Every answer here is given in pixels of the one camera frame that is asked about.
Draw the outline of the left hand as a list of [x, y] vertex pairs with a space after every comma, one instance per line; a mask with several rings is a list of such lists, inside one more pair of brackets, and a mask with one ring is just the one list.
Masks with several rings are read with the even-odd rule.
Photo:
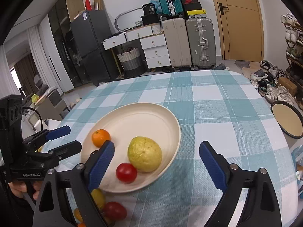
[[[33, 183], [33, 188], [35, 190], [35, 193], [33, 194], [34, 200], [37, 200], [42, 184], [43, 184], [42, 181], [36, 181]], [[10, 182], [10, 183], [8, 183], [8, 185], [9, 185], [12, 193], [15, 196], [17, 196], [18, 198], [23, 198], [23, 193], [27, 192], [27, 186], [22, 181]]]

